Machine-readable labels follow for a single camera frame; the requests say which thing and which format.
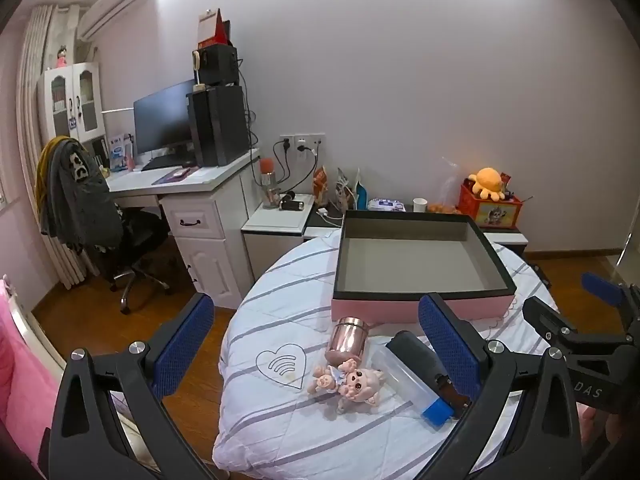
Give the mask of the black tv remote control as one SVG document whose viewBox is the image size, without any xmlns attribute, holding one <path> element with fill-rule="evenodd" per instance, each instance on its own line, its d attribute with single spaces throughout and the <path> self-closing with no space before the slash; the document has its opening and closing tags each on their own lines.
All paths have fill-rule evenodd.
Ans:
<svg viewBox="0 0 640 480">
<path fill-rule="evenodd" d="M 414 333 L 401 330 L 386 344 L 396 358 L 434 390 L 460 418 L 471 404 L 467 396 L 458 393 L 436 353 Z"/>
</svg>

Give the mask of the clear tube blue cap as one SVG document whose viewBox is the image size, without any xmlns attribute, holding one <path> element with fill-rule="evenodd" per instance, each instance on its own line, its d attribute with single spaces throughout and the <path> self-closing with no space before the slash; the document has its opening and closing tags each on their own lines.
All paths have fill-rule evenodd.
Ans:
<svg viewBox="0 0 640 480">
<path fill-rule="evenodd" d="M 430 386 L 386 347 L 378 347 L 371 364 L 385 375 L 390 386 L 405 402 L 410 402 L 420 417 L 434 428 L 454 417 L 454 410 Z"/>
</svg>

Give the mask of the pink pig-eared doll figure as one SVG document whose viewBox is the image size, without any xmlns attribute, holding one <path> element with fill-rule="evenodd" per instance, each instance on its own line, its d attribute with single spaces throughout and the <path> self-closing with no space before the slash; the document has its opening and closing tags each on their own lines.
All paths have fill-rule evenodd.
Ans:
<svg viewBox="0 0 640 480">
<path fill-rule="evenodd" d="M 367 404 L 375 408 L 384 382 L 383 372 L 363 368 L 350 359 L 339 366 L 317 366 L 312 372 L 312 382 L 307 392 L 334 394 L 338 397 L 337 413 L 342 414 L 356 404 Z"/>
</svg>

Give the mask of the rose gold metal canister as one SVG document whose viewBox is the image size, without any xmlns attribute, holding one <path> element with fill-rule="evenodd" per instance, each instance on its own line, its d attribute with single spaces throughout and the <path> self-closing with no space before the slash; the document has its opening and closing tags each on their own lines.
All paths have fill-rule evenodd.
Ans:
<svg viewBox="0 0 640 480">
<path fill-rule="evenodd" d="M 333 366 L 353 359 L 362 362 L 364 347 L 369 336 L 369 326 L 360 318 L 340 318 L 333 327 L 324 358 Z"/>
</svg>

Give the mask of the pink bedding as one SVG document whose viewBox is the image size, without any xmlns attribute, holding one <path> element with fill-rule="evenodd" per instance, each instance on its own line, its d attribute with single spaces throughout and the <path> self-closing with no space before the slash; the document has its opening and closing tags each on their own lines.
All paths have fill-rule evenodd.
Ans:
<svg viewBox="0 0 640 480">
<path fill-rule="evenodd" d="M 1 281 L 1 437 L 35 471 L 47 459 L 60 376 L 7 280 Z"/>
</svg>

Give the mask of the white striped quilt cover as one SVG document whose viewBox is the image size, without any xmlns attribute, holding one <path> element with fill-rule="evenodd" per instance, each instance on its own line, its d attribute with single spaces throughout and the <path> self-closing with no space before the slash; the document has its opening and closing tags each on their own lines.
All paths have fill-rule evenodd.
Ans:
<svg viewBox="0 0 640 480">
<path fill-rule="evenodd" d="M 256 479 L 412 479 L 454 429 L 373 363 L 397 333 L 331 315 L 341 237 L 308 240 L 255 283 L 221 345 L 215 464 Z"/>
</svg>

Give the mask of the bag of oranges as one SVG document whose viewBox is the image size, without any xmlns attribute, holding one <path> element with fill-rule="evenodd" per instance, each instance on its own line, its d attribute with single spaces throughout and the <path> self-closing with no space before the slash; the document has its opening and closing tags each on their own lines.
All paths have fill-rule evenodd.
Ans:
<svg viewBox="0 0 640 480">
<path fill-rule="evenodd" d="M 432 170 L 433 193 L 428 199 L 427 211 L 434 214 L 455 214 L 459 188 L 463 181 L 460 167 L 446 157 L 441 157 Z"/>
</svg>

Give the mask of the black office chair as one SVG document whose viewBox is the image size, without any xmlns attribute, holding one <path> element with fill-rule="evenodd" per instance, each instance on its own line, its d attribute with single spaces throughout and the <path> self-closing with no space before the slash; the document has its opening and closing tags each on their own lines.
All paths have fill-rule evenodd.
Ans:
<svg viewBox="0 0 640 480">
<path fill-rule="evenodd" d="M 122 238 L 115 247 L 89 247 L 88 255 L 101 275 L 110 285 L 111 292 L 118 291 L 118 283 L 126 278 L 122 290 L 119 311 L 123 315 L 131 313 L 129 294 L 134 282 L 148 278 L 155 282 L 165 294 L 171 293 L 171 287 L 161 278 L 149 271 L 152 252 L 159 250 L 168 240 L 168 223 L 157 214 L 143 208 L 125 208 L 122 214 Z"/>
</svg>

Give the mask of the wet wipes pack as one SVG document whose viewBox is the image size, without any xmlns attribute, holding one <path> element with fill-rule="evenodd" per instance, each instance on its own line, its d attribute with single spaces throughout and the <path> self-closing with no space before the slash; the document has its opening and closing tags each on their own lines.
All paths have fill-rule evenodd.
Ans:
<svg viewBox="0 0 640 480">
<path fill-rule="evenodd" d="M 368 211 L 400 211 L 405 212 L 406 207 L 400 200 L 389 200 L 388 198 L 372 198 L 367 204 Z"/>
</svg>

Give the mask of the white computer desk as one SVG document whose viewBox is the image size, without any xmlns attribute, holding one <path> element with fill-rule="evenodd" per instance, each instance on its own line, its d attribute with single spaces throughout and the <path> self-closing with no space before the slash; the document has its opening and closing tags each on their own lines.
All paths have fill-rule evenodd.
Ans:
<svg viewBox="0 0 640 480">
<path fill-rule="evenodd" d="M 259 205 L 250 151 L 227 166 L 121 171 L 107 185 L 124 208 L 159 210 L 195 289 L 235 309 L 254 284 L 241 232 Z"/>
</svg>

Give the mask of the low black white cabinet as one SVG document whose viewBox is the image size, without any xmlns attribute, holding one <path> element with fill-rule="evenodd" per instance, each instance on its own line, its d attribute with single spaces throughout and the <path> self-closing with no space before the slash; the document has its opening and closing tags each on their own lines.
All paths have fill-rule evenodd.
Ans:
<svg viewBox="0 0 640 480">
<path fill-rule="evenodd" d="M 411 263 L 419 261 L 420 249 L 442 261 L 448 260 L 444 251 L 453 249 L 457 256 L 471 261 L 473 269 L 488 264 L 489 271 L 495 272 L 497 252 L 489 248 L 491 244 L 518 256 L 527 246 L 518 242 L 520 232 L 483 228 L 465 214 L 348 210 L 337 221 L 314 226 L 321 218 L 314 210 L 314 198 L 297 195 L 295 199 L 304 204 L 301 210 L 260 206 L 242 227 L 254 278 L 260 278 L 290 250 L 313 238 L 321 240 L 320 247 L 312 251 L 314 255 L 337 252 L 341 280 L 354 272 L 365 256 L 374 258 L 374 270 L 382 268 L 385 257 L 398 263 L 401 248 L 408 249 Z"/>
</svg>

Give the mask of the orange snack bag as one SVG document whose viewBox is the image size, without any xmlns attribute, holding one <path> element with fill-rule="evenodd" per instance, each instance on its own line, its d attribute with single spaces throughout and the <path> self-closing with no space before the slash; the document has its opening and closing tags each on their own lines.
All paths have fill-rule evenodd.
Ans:
<svg viewBox="0 0 640 480">
<path fill-rule="evenodd" d="M 312 192 L 314 193 L 314 203 L 318 207 L 326 206 L 329 193 L 329 178 L 326 174 L 326 168 L 319 167 L 314 172 L 312 179 Z"/>
</svg>

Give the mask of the orange-lid glass bottle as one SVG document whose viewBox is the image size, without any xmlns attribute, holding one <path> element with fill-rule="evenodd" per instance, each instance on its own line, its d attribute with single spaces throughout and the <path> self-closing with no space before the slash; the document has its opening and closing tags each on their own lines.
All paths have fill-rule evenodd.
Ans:
<svg viewBox="0 0 640 480">
<path fill-rule="evenodd" d="M 274 162 L 272 158 L 262 158 L 259 161 L 260 186 L 265 195 L 266 208 L 278 208 L 280 204 L 280 190 Z"/>
</svg>

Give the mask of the black computer monitor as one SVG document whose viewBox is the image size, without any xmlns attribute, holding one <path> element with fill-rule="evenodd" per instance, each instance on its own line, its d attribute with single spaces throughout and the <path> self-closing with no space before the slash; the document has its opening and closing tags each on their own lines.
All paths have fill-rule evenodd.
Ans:
<svg viewBox="0 0 640 480">
<path fill-rule="evenodd" d="M 193 80 L 186 80 L 134 101 L 137 154 L 170 150 L 165 155 L 153 155 L 144 170 L 195 165 L 195 155 L 189 148 L 192 134 L 188 111 L 193 85 Z"/>
</svg>

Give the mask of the black pc tower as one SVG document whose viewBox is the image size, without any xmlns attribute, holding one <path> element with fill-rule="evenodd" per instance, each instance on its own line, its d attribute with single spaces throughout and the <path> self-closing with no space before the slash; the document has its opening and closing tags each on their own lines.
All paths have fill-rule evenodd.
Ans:
<svg viewBox="0 0 640 480">
<path fill-rule="evenodd" d="M 240 86 L 209 87 L 186 98 L 196 166 L 227 166 L 250 150 Z"/>
</svg>

